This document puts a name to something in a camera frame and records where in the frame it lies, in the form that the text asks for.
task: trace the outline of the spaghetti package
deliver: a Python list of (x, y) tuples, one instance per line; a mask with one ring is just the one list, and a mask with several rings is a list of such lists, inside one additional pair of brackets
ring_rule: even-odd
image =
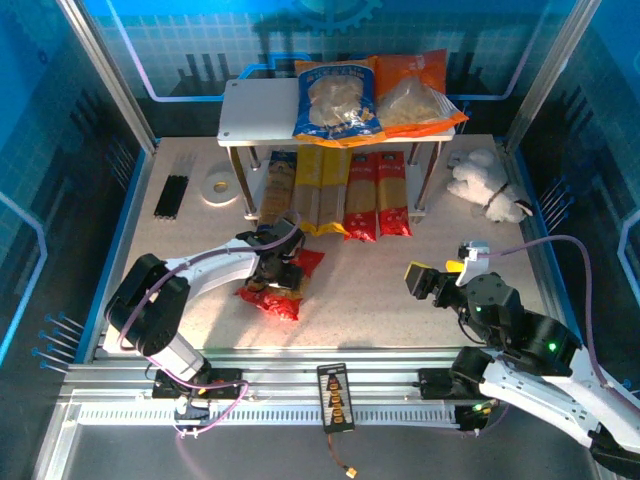
[(322, 187), (322, 147), (298, 147), (298, 165), (293, 188), (293, 210), (300, 214), (300, 229), (316, 234)]
[(357, 153), (351, 159), (344, 227), (347, 238), (376, 241), (377, 153)]
[(376, 57), (376, 111), (387, 137), (423, 137), (469, 118), (445, 96), (447, 51)]
[(402, 152), (378, 153), (377, 179), (380, 235), (411, 237)]
[(325, 147), (369, 145), (385, 139), (373, 103), (375, 57), (296, 62), (300, 103), (293, 136)]
[(325, 148), (323, 150), (322, 188), (316, 235), (346, 234), (344, 207), (347, 199), (351, 149)]
[(256, 286), (249, 284), (239, 288), (236, 295), (269, 315), (278, 317), (281, 320), (296, 321), (298, 320), (304, 291), (311, 281), (311, 275), (323, 258), (324, 253), (322, 252), (302, 249), (298, 256), (291, 260), (291, 263), (304, 270), (304, 277), (297, 290), (275, 287), (256, 290)]
[(273, 225), (281, 214), (289, 210), (295, 176), (295, 152), (272, 152), (267, 183), (260, 205), (258, 229)]

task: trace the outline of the red chip bag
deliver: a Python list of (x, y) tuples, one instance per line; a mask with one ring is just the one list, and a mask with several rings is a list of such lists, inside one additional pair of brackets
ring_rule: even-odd
[(356, 153), (351, 159), (344, 227), (363, 242), (376, 241), (376, 153)]
[(236, 295), (239, 295), (245, 302), (253, 303), (269, 315), (279, 317), (281, 320), (296, 321), (298, 320), (302, 295), (311, 281), (313, 271), (323, 258), (324, 253), (322, 252), (302, 249), (298, 256), (291, 260), (292, 264), (298, 265), (304, 271), (304, 277), (297, 290), (266, 287), (256, 292), (244, 286), (238, 289)]
[(411, 237), (404, 154), (402, 152), (379, 152), (377, 179), (380, 235)]

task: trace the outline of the robotic arm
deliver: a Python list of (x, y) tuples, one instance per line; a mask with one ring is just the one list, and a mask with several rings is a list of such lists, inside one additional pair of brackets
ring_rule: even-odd
[(414, 262), (405, 276), (414, 297), (432, 294), (435, 307), (454, 310), (461, 327), (498, 352), (463, 348), (449, 372), (453, 384), (551, 423), (606, 468), (640, 478), (640, 401), (606, 372), (608, 384), (601, 385), (580, 339), (557, 320), (525, 310), (499, 275), (469, 279), (468, 270), (442, 273)]
[(283, 219), (269, 230), (241, 233), (221, 247), (191, 257), (162, 261), (143, 255), (107, 304), (105, 316), (122, 332), (148, 291), (176, 271), (144, 304), (125, 338), (181, 381), (209, 384), (216, 380), (211, 365), (178, 333), (187, 302), (232, 280), (246, 279), (256, 290), (269, 285), (298, 288), (303, 271), (289, 261), (302, 242), (304, 233)]

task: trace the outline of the stuffed animal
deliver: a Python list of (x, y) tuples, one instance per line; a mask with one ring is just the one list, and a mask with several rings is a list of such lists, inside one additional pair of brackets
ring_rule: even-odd
[(486, 148), (466, 154), (454, 152), (454, 180), (447, 185), (454, 195), (480, 205), (481, 213), (494, 222), (518, 223), (533, 215), (533, 207), (524, 200), (520, 188), (509, 183), (507, 173)]

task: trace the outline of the glass panel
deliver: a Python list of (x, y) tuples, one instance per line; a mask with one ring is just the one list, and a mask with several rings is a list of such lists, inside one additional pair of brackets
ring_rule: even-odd
[(0, 58), (0, 477), (30, 478), (139, 146), (55, 2), (1, 4)]
[(451, 98), (473, 113), (470, 132), (503, 134), (574, 1), (85, 4), (155, 134), (193, 136), (217, 133), (229, 79), (292, 76), (298, 59), (439, 48)]
[[(640, 388), (639, 22), (636, 5), (602, 2), (522, 142), (538, 196), (560, 182), (542, 202), (548, 230), (578, 237), (591, 252), (599, 360), (634, 390)], [(584, 326), (579, 254), (569, 245), (555, 251)]]

